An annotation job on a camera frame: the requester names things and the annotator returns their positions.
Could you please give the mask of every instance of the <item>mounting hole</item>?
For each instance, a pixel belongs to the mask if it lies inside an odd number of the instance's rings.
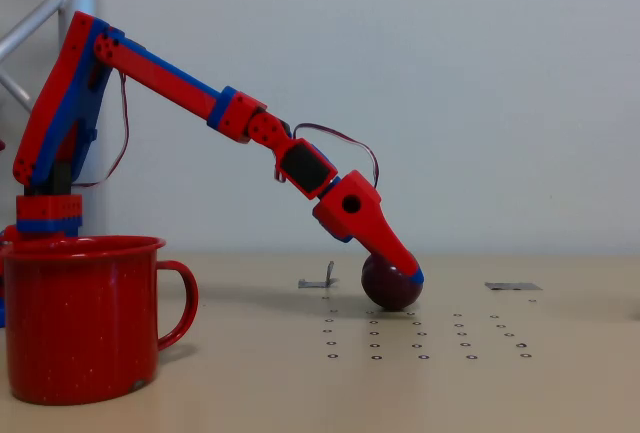
[[[347,195],[342,200],[342,209],[347,213],[357,213],[361,206],[360,198],[356,195]]]

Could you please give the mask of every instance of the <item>wire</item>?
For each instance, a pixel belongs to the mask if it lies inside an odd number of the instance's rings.
[[[369,156],[371,157],[371,161],[373,162],[373,187],[377,188],[378,177],[380,176],[380,167],[378,166],[378,159],[376,158],[376,155],[373,153],[373,150],[371,148],[369,148],[367,145],[365,145],[361,141],[354,140],[350,136],[347,136],[344,133],[339,132],[338,130],[334,130],[333,128],[329,128],[328,126],[318,125],[316,123],[300,123],[293,130],[294,139],[296,138],[296,133],[298,132],[298,130],[303,128],[308,128],[312,130],[322,131],[323,133],[328,133],[330,135],[340,138],[341,140],[346,141],[347,143],[351,143],[352,145],[357,145],[360,148],[364,149],[369,154]]]
[[[129,113],[127,111],[127,91],[124,85],[127,77],[122,72],[119,72],[119,74],[120,74],[120,93],[122,95],[122,119],[124,121],[124,143],[122,145],[122,149],[120,150],[120,153],[118,153],[116,160],[111,165],[111,168],[109,168],[107,176],[105,176],[102,180],[94,181],[91,183],[74,183],[73,186],[79,186],[81,188],[89,188],[91,186],[96,186],[96,185],[99,185],[100,183],[107,181],[111,176],[111,174],[114,171],[116,171],[116,168],[120,164],[120,160],[122,160],[124,153],[127,151],[127,146],[129,145]]]

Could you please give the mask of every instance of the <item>mug rim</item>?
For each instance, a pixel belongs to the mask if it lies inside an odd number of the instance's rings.
[[[114,240],[146,240],[147,243],[141,245],[133,245],[130,247],[116,248],[110,246]],[[100,244],[104,243],[104,250],[87,251],[80,253],[51,253],[48,251],[52,245],[69,244],[74,245],[80,242],[91,241]],[[95,260],[99,258],[117,258],[122,256],[131,256],[140,253],[157,250],[166,245],[166,241],[155,236],[137,236],[137,235],[105,235],[105,236],[79,236],[68,238],[50,238],[42,240],[27,240],[10,243],[6,245],[0,254],[7,260],[19,261],[73,261],[73,260]]]

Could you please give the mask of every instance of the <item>blue stripe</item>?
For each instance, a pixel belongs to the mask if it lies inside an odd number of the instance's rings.
[[[422,270],[420,268],[418,268],[418,271],[413,274],[413,276],[411,277],[411,281],[413,283],[418,283],[419,285],[424,283],[424,275],[422,274]]]
[[[224,90],[222,90],[222,93],[220,93],[218,101],[216,102],[216,106],[213,107],[213,111],[209,115],[209,118],[207,118],[208,126],[215,130],[218,129],[220,120],[222,120],[225,111],[227,111],[229,103],[231,103],[231,100],[236,93],[237,91],[234,88],[231,88],[230,86],[224,87]]]
[[[220,93],[214,90],[213,88],[205,85],[201,81],[196,80],[193,76],[187,75],[184,71],[180,70],[179,68],[176,68],[171,63],[167,63],[166,61],[157,57],[156,55],[149,53],[143,46],[140,46],[135,41],[131,41],[130,39],[125,38],[124,33],[122,33],[121,31],[109,30],[109,32],[107,33],[107,36],[109,36],[110,38],[113,38],[114,40],[118,40],[121,45],[129,48],[132,51],[135,51],[137,54],[139,54],[143,58],[146,58],[147,60],[155,63],[156,65],[160,66],[162,69],[167,70],[169,73],[172,73],[173,75],[179,78],[182,78],[184,81],[186,81],[190,85],[193,85],[196,88],[204,91],[205,93],[212,96],[216,100],[218,99],[218,96],[220,96]]]
[[[54,233],[56,231],[74,231],[82,226],[82,217],[66,220],[18,220],[16,229],[23,233]]]

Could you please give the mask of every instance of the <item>mug handle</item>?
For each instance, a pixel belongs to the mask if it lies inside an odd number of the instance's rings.
[[[191,326],[191,323],[193,323],[196,311],[198,310],[198,285],[191,270],[179,261],[158,261],[156,263],[156,272],[158,270],[173,270],[180,273],[187,293],[187,301],[184,305],[182,318],[180,318],[180,321],[170,333],[158,340],[158,350],[161,351],[182,338]]]

